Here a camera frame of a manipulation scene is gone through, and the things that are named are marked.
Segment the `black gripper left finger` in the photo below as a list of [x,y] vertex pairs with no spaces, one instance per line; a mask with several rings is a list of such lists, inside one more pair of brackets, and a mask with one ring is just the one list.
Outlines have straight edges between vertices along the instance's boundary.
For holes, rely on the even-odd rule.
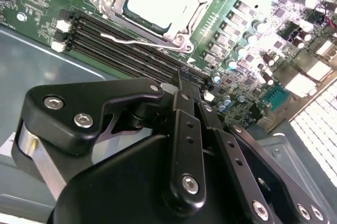
[[198,208],[206,195],[195,115],[200,101],[198,81],[184,70],[169,84],[141,77],[36,86],[25,95],[12,156],[58,199],[76,175],[93,167],[97,143],[151,128],[168,140],[165,199]]

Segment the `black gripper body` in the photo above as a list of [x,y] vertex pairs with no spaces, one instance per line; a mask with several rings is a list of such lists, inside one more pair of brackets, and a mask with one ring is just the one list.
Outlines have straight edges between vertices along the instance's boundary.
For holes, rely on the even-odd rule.
[[163,200],[166,137],[146,138],[76,175],[48,223],[252,223],[218,158],[204,154],[206,202],[181,217]]

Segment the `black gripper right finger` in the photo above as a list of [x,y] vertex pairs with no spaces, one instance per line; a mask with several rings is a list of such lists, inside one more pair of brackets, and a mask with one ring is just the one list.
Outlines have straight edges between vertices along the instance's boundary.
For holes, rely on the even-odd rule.
[[321,207],[241,126],[225,131],[197,85],[191,87],[204,131],[238,202],[240,223],[329,223]]

